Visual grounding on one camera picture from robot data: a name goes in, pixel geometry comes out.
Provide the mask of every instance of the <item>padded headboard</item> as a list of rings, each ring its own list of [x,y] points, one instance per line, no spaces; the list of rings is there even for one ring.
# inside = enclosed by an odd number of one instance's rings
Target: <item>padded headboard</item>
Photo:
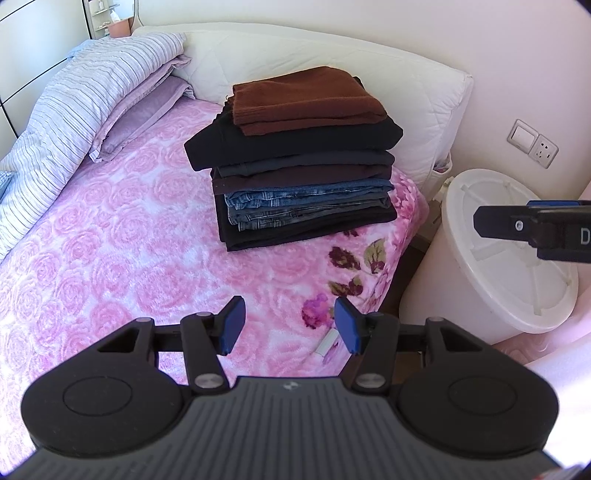
[[[447,157],[472,91],[472,77],[465,72],[338,35],[227,22],[140,27],[134,35],[154,30],[187,34],[185,53],[193,61],[178,75],[193,85],[198,98],[210,102],[223,104],[235,83],[322,65],[359,76],[404,129],[392,149],[395,165],[419,187],[433,164]]]

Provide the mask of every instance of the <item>striped blanket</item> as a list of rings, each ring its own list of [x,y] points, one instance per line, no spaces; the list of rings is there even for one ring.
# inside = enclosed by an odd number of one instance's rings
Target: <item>striped blanket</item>
[[[117,104],[183,53],[184,34],[105,38],[83,48],[48,83],[0,170],[14,171],[0,202],[0,261],[70,180]]]

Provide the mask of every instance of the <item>pink floral blanket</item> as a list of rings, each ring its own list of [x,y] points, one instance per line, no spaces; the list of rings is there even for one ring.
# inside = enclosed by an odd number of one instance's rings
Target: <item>pink floral blanket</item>
[[[226,252],[208,171],[183,143],[220,107],[181,99],[110,163],[85,161],[54,205],[0,264],[0,471],[33,451],[20,417],[33,380],[133,318],[158,324],[246,300],[244,330],[221,358],[237,375],[337,375],[349,354],[333,325],[336,295],[377,309],[426,203],[396,168],[392,223],[308,241]],[[161,369],[184,378],[180,354]]]

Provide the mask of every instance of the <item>blue jeans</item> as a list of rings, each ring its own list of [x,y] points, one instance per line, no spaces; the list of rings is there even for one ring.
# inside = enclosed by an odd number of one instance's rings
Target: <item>blue jeans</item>
[[[259,207],[259,208],[243,208],[242,210],[236,210],[233,207],[228,207],[228,219],[232,225],[237,225],[238,222],[250,222],[251,220],[259,218],[277,218],[282,216],[293,216],[297,215],[298,212],[311,213],[317,210],[323,210],[327,208],[334,208],[338,206],[354,205],[362,203],[366,200],[382,200],[387,197],[387,193],[366,193],[355,197],[353,200],[348,202],[320,202],[314,203],[313,205],[301,205],[294,207]]]
[[[330,183],[326,185],[304,185],[301,187],[266,188],[240,191],[224,195],[228,207],[236,210],[259,207],[289,207],[313,203],[346,202],[368,193],[386,193],[392,184],[384,179],[364,179]]]
[[[260,230],[263,228],[274,228],[291,223],[305,222],[314,218],[320,218],[334,213],[354,212],[370,207],[390,207],[391,202],[386,196],[376,200],[363,200],[361,202],[344,202],[335,205],[324,205],[318,207],[302,207],[298,209],[278,209],[276,214],[257,216],[256,214],[245,214],[240,216],[241,220],[230,219],[230,223],[238,226],[238,231]]]

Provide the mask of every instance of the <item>blue gripper pad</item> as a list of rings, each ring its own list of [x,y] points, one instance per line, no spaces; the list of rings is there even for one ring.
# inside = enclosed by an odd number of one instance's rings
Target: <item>blue gripper pad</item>
[[[355,307],[351,305],[351,307],[353,307],[351,309],[346,303],[349,302],[344,302],[342,299],[336,299],[335,325],[349,353],[359,355],[363,352],[361,351],[361,337],[359,336],[356,320],[362,315]]]
[[[220,354],[232,352],[246,321],[246,303],[242,297],[234,297],[218,314],[225,318],[223,332],[220,335]]]
[[[528,207],[576,207],[580,203],[576,200],[530,200]]]

